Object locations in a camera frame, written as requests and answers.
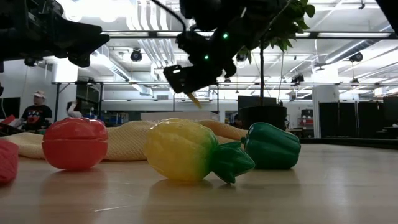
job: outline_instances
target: plastic toy fruit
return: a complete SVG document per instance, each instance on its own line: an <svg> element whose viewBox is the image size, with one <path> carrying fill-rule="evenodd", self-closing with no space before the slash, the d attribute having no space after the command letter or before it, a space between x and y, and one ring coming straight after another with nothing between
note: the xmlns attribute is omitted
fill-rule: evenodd
<svg viewBox="0 0 398 224"><path fill-rule="evenodd" d="M17 177L18 146L0 140L0 184L7 184Z"/></svg>
<svg viewBox="0 0 398 224"><path fill-rule="evenodd" d="M257 169L290 169L299 160L299 138L271 124L253 124L242 143Z"/></svg>
<svg viewBox="0 0 398 224"><path fill-rule="evenodd" d="M64 170L87 170L104 159L108 132L102 121L66 118L52 124L43 137L44 157Z"/></svg>
<svg viewBox="0 0 398 224"><path fill-rule="evenodd" d="M149 164L173 180L200 181L213 171L227 183L254 168L240 142L218 144L213 131L184 119L168 119L150 129L144 145Z"/></svg>

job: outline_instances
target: plant pot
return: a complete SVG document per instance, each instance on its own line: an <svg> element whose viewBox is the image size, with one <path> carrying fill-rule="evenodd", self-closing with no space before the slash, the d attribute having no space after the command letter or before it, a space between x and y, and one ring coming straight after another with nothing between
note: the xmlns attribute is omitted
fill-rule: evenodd
<svg viewBox="0 0 398 224"><path fill-rule="evenodd" d="M285 118L287 108L284 106L251 106L239 110L242 128L248 130L257 122L269 123L281 130L286 130Z"/></svg>

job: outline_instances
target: potted plant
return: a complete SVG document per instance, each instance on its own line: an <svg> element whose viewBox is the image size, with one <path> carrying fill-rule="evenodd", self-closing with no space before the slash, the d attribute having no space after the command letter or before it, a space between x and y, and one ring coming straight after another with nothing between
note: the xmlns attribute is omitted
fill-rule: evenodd
<svg viewBox="0 0 398 224"><path fill-rule="evenodd" d="M239 110L239 117L243 123L243 129L249 127L256 122L265 122L274 125L277 128L285 129L285 118L287 109L283 106L265 106L263 104L264 97L264 49L268 46L274 48L278 46L281 51L285 52L289 47L293 47L291 39L296 40L296 33L303 33L309 29L304 21L304 15L312 18L315 14L315 7L308 4L308 0L291 0L285 9L270 24L269 30L259 41L260 47L260 104ZM243 47L239 54L247 55L249 63L251 63L251 50Z"/></svg>

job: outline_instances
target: wooden table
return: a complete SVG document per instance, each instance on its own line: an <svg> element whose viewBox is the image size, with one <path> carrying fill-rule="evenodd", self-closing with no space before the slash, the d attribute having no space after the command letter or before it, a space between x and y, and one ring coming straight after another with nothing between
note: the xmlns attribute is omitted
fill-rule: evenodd
<svg viewBox="0 0 398 224"><path fill-rule="evenodd" d="M303 146L293 170L255 170L226 185L164 180L146 162L70 173L21 158L0 188L0 223L398 223L398 152Z"/></svg>

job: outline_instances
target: red plastic fruit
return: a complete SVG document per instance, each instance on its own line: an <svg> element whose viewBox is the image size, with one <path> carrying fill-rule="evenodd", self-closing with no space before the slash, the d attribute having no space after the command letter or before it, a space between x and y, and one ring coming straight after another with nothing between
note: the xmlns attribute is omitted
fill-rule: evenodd
<svg viewBox="0 0 398 224"><path fill-rule="evenodd" d="M0 184L7 184L17 177L18 146L0 140Z"/></svg>
<svg viewBox="0 0 398 224"><path fill-rule="evenodd" d="M108 150L108 131L100 120L66 118L51 125L43 137L44 157L64 170L87 170Z"/></svg>

